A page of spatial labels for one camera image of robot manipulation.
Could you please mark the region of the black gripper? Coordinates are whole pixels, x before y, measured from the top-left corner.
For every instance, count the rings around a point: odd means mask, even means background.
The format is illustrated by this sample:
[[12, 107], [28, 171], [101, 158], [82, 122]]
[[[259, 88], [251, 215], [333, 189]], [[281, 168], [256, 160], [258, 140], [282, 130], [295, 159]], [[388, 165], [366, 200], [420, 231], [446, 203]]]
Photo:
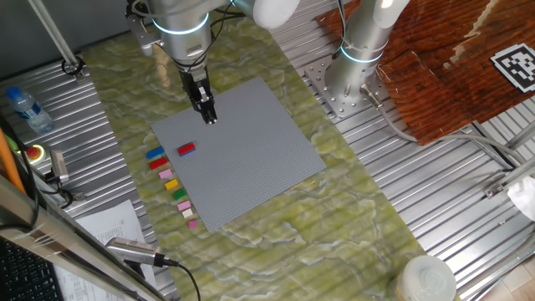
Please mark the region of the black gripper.
[[207, 66], [193, 69], [189, 73], [180, 71], [183, 89], [187, 93], [195, 110], [201, 110], [206, 124], [217, 122], [215, 101], [211, 93], [211, 86]]

